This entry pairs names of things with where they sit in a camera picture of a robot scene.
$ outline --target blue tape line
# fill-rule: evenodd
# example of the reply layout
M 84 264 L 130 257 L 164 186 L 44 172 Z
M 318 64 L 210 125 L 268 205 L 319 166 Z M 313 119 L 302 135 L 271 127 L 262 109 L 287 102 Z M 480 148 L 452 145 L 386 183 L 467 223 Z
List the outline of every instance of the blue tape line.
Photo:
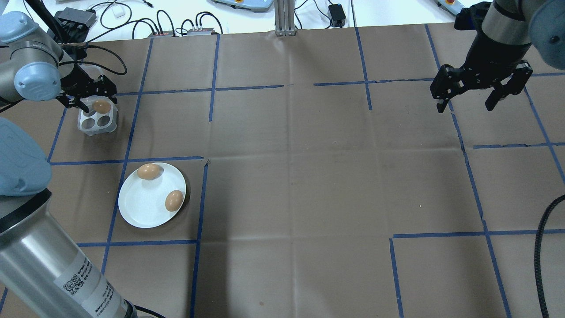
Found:
M 104 164 L 123 164 L 123 163 L 124 160 L 67 161 L 67 162 L 52 162 L 51 166 L 104 165 Z
M 135 112 L 133 113 L 132 128 L 129 130 L 128 148 L 125 151 L 124 163 L 123 163 L 123 166 L 121 168 L 119 188 L 121 188 L 122 184 L 124 184 L 125 168 L 127 166 L 127 161 L 128 161 L 128 158 L 129 158 L 129 152 L 130 152 L 131 147 L 132 147 L 133 132 L 136 129 L 137 113 L 139 111 L 140 101 L 141 101 L 141 92 L 143 92 L 143 87 L 144 87 L 144 84 L 145 84 L 145 77 L 147 76 L 147 68 L 149 67 L 149 59 L 151 58 L 152 48 L 153 48 L 153 39 L 149 40 L 149 48 L 147 50 L 147 58 L 145 59 L 143 76 L 141 76 L 141 84 L 140 84 L 139 94 L 137 96 L 136 109 L 135 109 Z M 101 270 L 100 270 L 102 272 L 102 274 L 104 274 L 104 272 L 106 271 L 106 264 L 108 262 L 108 253 L 110 251 L 110 242 L 112 241 L 112 234 L 114 232 L 114 225 L 116 223 L 117 214 L 118 214 L 118 196 L 116 195 L 116 201 L 114 202 L 114 211 L 112 212 L 112 220 L 110 222 L 110 229 L 108 230 L 108 238 L 106 239 L 106 249 L 104 250 L 104 258 L 102 260 L 102 267 L 101 267 Z
M 542 77 L 542 76 L 562 76 L 565 75 L 565 73 L 560 72 L 560 73 L 538 73 L 538 74 L 532 74 L 532 77 Z
M 498 290 L 500 291 L 500 296 L 502 297 L 502 305 L 504 306 L 506 317 L 512 318 L 512 314 L 510 313 L 510 306 L 508 305 L 508 299 L 506 298 L 506 292 L 504 291 L 504 285 L 502 284 L 502 277 L 500 276 L 500 270 L 498 269 L 498 262 L 496 261 L 496 256 L 494 255 L 493 243 L 490 240 L 490 235 L 488 235 L 489 228 L 487 227 L 485 220 L 481 221 L 483 222 L 483 228 L 485 229 L 486 245 L 489 248 L 490 260 L 493 263 L 494 275 L 496 276 Z
M 557 154 L 555 153 L 555 149 L 553 149 L 553 145 L 552 145 L 551 141 L 549 140 L 549 135 L 547 134 L 547 131 L 545 130 L 544 124 L 541 122 L 541 118 L 537 114 L 537 110 L 536 110 L 536 107 L 534 106 L 532 96 L 530 96 L 528 89 L 526 87 L 524 87 L 524 93 L 528 97 L 528 101 L 530 103 L 530 107 L 532 108 L 533 115 L 536 117 L 537 124 L 539 125 L 539 127 L 541 129 L 541 133 L 544 135 L 545 142 L 548 144 L 549 151 L 551 152 L 551 155 L 553 156 L 553 161 L 555 161 L 555 165 L 557 166 L 557 170 L 559 171 L 559 175 L 561 175 L 561 180 L 563 181 L 563 183 L 565 183 L 565 174 L 563 173 L 563 169 L 561 168 L 561 163 L 559 162 L 559 159 L 557 158 Z
M 537 230 L 490 231 L 489 235 L 535 235 Z M 547 229 L 544 234 L 565 234 L 565 229 Z
M 204 223 L 204 204 L 206 202 L 206 185 L 208 184 L 208 163 L 204 165 L 202 177 L 202 194 L 200 195 L 200 215 L 198 218 L 198 240 L 202 239 L 202 224 Z
M 396 79 L 396 80 L 377 80 L 375 81 L 375 83 L 377 84 L 381 84 L 381 83 L 391 83 L 394 81 L 433 81 L 432 78 L 422 78 L 422 79 Z
M 47 162 L 51 162 L 51 158 L 53 157 L 53 152 L 55 152 L 55 146 L 57 145 L 57 141 L 59 140 L 59 133 L 61 132 L 61 127 L 63 127 L 63 122 L 65 120 L 65 114 L 67 113 L 67 109 L 63 109 L 63 115 L 61 115 L 61 120 L 59 120 L 59 127 L 57 128 L 57 132 L 55 133 L 55 138 L 53 138 L 53 144 L 51 145 L 51 150 L 49 151 L 49 156 L 47 157 Z
M 367 81 L 367 67 L 365 64 L 365 54 L 363 54 L 363 45 L 361 44 L 361 35 L 359 35 L 359 28 L 355 28 L 355 35 L 357 36 L 357 45 L 359 46 L 359 55 L 361 56 L 361 66 L 363 67 L 363 78 Z
M 483 232 L 447 232 L 447 233 L 406 233 L 394 234 L 393 238 L 448 238 L 448 237 L 479 237 L 483 235 L 503 236 L 503 235 L 532 235 L 537 230 L 510 230 L 510 231 L 483 231 Z M 565 234 L 565 229 L 547 229 L 544 234 Z
M 481 204 L 481 200 L 479 199 L 479 191 L 477 190 L 477 185 L 475 183 L 475 177 L 473 176 L 473 171 L 471 169 L 471 165 L 469 163 L 469 155 L 465 150 L 465 145 L 463 143 L 463 137 L 461 136 L 461 130 L 459 129 L 459 123 L 457 122 L 457 117 L 455 114 L 451 114 L 451 118 L 453 120 L 453 125 L 455 126 L 455 130 L 457 130 L 457 137 L 459 138 L 459 144 L 461 147 L 461 151 L 463 152 L 463 157 L 465 158 L 465 166 L 467 168 L 467 174 L 469 175 L 469 180 L 471 181 L 471 187 L 473 189 L 473 195 L 475 196 L 475 203 L 477 204 L 477 209 L 479 210 L 479 216 L 481 220 L 483 219 L 483 205 Z
M 168 91 L 142 92 L 141 95 L 172 94 L 172 93 L 194 93 L 194 92 L 210 92 L 210 91 L 212 91 L 211 88 L 171 89 L 171 90 L 168 90 Z
M 546 143 L 542 144 L 507 144 L 507 145 L 476 145 L 473 149 L 497 149 L 497 148 L 528 148 L 528 147 L 547 147 Z
M 247 89 L 267 89 L 267 88 L 279 88 L 279 87 L 284 87 L 284 85 L 221 87 L 221 88 L 216 88 L 216 91 L 243 91 Z
M 202 239 L 202 224 L 204 222 L 204 204 L 206 202 L 206 185 L 208 184 L 208 163 L 204 165 L 202 177 L 202 193 L 200 195 L 200 216 L 198 218 L 198 239 L 194 255 L 194 270 L 192 273 L 192 294 L 190 296 L 190 318 L 194 318 L 196 306 L 196 287 L 198 281 L 198 265 L 200 264 L 200 240 Z
M 152 245 L 186 245 L 198 243 L 195 239 L 178 239 L 178 240 L 148 240 L 134 242 L 111 242 L 110 246 L 152 246 Z
M 210 96 L 210 114 L 208 115 L 208 121 L 212 121 L 214 116 L 214 98 L 216 96 L 216 75 L 218 73 L 218 53 L 220 51 L 220 36 L 216 38 L 216 52 L 214 53 L 214 73 L 212 73 L 212 95 Z
M 198 279 L 198 263 L 200 262 L 200 242 L 196 244 L 196 253 L 194 257 L 194 269 L 192 272 L 192 292 L 190 295 L 190 318 L 194 318 L 194 309 L 196 308 L 196 281 Z
M 139 159 L 129 159 L 128 162 L 145 162 L 145 161 L 181 161 L 181 160 L 202 160 L 204 157 L 192 156 L 192 157 L 161 157 L 161 158 L 139 158 Z
M 116 94 L 116 96 L 134 96 L 134 95 L 138 95 L 139 93 L 137 92 L 131 92 L 131 93 L 118 93 Z
M 359 81 L 335 81 L 330 83 L 314 83 L 314 86 L 337 86 L 337 85 L 357 85 L 357 84 L 367 84 L 371 83 L 374 84 L 376 81 L 366 81 L 366 80 L 359 80 Z
M 0 299 L 0 313 L 2 313 L 2 308 L 4 308 L 4 303 L 6 302 L 6 296 L 8 296 L 8 288 L 4 288 L 4 293 L 2 293 L 2 299 Z
M 436 46 L 433 44 L 432 34 L 429 31 L 428 24 L 424 24 L 424 28 L 425 28 L 426 34 L 428 35 L 429 43 L 432 47 L 433 59 L 436 60 L 436 66 L 437 66 L 437 69 L 439 70 L 440 67 L 441 67 L 440 59 L 437 58 Z
M 398 268 L 396 266 L 396 254 L 394 253 L 394 243 L 389 239 L 390 244 L 390 261 L 392 262 L 392 275 L 394 277 L 394 288 L 396 290 L 396 302 L 398 305 L 398 317 L 404 318 L 404 309 L 402 308 L 402 297 L 400 295 L 400 283 L 398 282 Z
M 361 35 L 359 35 L 359 28 L 355 27 L 355 35 L 357 36 L 357 45 L 359 46 L 359 55 L 361 56 L 361 66 L 363 67 L 363 78 L 365 79 L 365 93 L 367 94 L 367 105 L 369 110 L 373 110 L 373 103 L 371 101 L 371 91 L 369 91 L 369 83 L 367 82 L 367 65 L 365 64 L 365 54 L 363 54 L 363 45 L 361 44 Z
M 450 237 L 479 237 L 484 232 L 447 232 L 447 233 L 407 233 L 394 234 L 393 238 L 450 238 Z
M 78 247 L 106 247 L 106 242 L 76 243 Z
M 429 27 L 428 27 L 427 24 L 425 24 L 424 27 L 425 27 L 426 34 L 428 35 L 429 44 L 430 44 L 430 47 L 432 48 L 432 53 L 433 53 L 434 60 L 436 61 L 436 66 L 439 69 L 440 68 L 440 60 L 437 57 L 436 47 L 433 43 L 432 34 L 430 33 Z M 461 151 L 463 152 L 463 157 L 465 158 L 465 165 L 467 167 L 467 174 L 469 175 L 469 180 L 471 182 L 471 187 L 473 189 L 473 195 L 475 196 L 475 202 L 476 202 L 476 205 L 477 205 L 477 209 L 479 211 L 479 216 L 481 218 L 481 222 L 483 224 L 483 230 L 484 230 L 484 234 L 485 234 L 485 238 L 486 238 L 486 243 L 489 247 L 490 259 L 491 259 L 492 264 L 493 264 L 494 274 L 496 276 L 497 283 L 498 283 L 498 289 L 500 291 L 500 296 L 502 298 L 502 304 L 504 305 L 504 309 L 506 311 L 506 317 L 511 318 L 512 315 L 510 313 L 510 307 L 508 305 L 508 299 L 506 298 L 506 293 L 504 291 L 504 286 L 502 284 L 502 279 L 500 277 L 500 272 L 498 270 L 498 263 L 496 261 L 496 256 L 494 255 L 494 249 L 492 247 L 492 242 L 490 241 L 490 236 L 488 235 L 488 227 L 486 225 L 486 221 L 483 219 L 483 205 L 481 204 L 481 200 L 479 198 L 479 192 L 477 190 L 477 185 L 475 183 L 475 177 L 473 176 L 473 170 L 471 169 L 471 165 L 469 163 L 469 156 L 467 154 L 467 151 L 465 150 L 465 143 L 463 142 L 463 136 L 461 135 L 461 129 L 459 129 L 459 123 L 457 122 L 457 117 L 454 114 L 453 104 L 451 103 L 451 101 L 449 102 L 449 109 L 451 110 L 451 118 L 453 119 L 453 125 L 455 126 L 455 129 L 457 130 L 457 137 L 459 138 Z

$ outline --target egg carton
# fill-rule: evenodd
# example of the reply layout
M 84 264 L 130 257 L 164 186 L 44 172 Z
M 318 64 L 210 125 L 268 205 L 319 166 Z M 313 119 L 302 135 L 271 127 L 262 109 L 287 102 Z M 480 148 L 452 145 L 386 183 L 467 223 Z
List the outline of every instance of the egg carton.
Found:
M 110 111 L 106 114 L 100 114 L 94 111 L 92 103 L 95 100 L 106 100 L 110 103 Z M 79 112 L 78 128 L 89 136 L 104 134 L 105 132 L 113 132 L 118 127 L 118 108 L 107 97 L 87 98 L 83 101 L 90 112 L 83 110 Z

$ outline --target white plate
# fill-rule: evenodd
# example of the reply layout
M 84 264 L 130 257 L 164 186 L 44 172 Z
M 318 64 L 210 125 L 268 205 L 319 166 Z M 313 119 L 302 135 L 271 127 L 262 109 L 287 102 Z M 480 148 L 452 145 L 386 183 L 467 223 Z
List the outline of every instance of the white plate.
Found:
M 120 190 L 118 207 L 121 216 L 135 227 L 148 229 L 172 219 L 179 210 L 169 212 L 165 208 L 165 199 L 171 191 L 182 192 L 183 203 L 186 197 L 186 181 L 182 173 L 169 164 L 155 164 L 163 168 L 160 176 L 153 180 L 143 180 L 137 176 L 136 169 Z

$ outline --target label sticker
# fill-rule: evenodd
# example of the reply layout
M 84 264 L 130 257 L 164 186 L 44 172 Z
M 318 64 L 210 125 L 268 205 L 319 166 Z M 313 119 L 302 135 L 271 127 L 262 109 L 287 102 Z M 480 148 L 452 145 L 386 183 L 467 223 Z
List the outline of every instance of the label sticker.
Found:
M 53 282 L 75 302 L 81 304 L 92 294 L 101 276 L 88 257 L 79 252 L 71 265 Z
M 113 318 L 120 307 L 127 310 L 120 294 L 82 252 L 53 282 L 92 317 Z
M 122 303 L 120 294 L 102 276 L 92 295 L 82 303 L 82 307 L 93 317 L 113 318 Z

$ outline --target brown egg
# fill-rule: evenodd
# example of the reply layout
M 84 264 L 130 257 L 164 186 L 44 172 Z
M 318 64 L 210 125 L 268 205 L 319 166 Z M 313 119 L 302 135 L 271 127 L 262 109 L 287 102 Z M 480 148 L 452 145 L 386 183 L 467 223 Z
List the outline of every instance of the brown egg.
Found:
M 165 199 L 165 208 L 167 211 L 174 212 L 182 205 L 182 192 L 174 190 Z
M 153 180 L 161 173 L 161 167 L 156 164 L 142 165 L 137 169 L 137 176 L 144 180 Z
M 112 109 L 112 105 L 108 101 L 105 100 L 97 100 L 92 103 L 92 108 L 99 114 L 107 114 L 110 109 Z

